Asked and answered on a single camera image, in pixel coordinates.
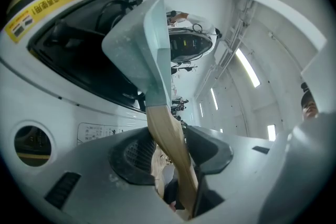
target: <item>person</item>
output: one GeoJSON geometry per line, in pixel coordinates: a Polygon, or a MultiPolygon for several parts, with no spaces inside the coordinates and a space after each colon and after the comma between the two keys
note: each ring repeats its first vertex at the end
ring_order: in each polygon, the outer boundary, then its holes
{"type": "Polygon", "coordinates": [[[317,109],[315,100],[313,95],[311,94],[310,90],[308,89],[308,86],[306,83],[303,83],[301,85],[301,88],[303,89],[304,95],[301,99],[301,109],[302,109],[302,119],[310,119],[310,118],[316,118],[319,111],[317,109]]]}
{"type": "Polygon", "coordinates": [[[173,24],[181,20],[188,20],[192,24],[192,26],[187,27],[188,29],[201,31],[202,33],[204,33],[206,36],[208,36],[211,39],[212,46],[209,50],[204,52],[203,55],[210,53],[216,45],[217,38],[222,37],[221,32],[207,19],[200,17],[200,16],[192,15],[189,13],[181,12],[181,13],[176,14],[174,17],[170,19],[170,23],[173,24]]]}

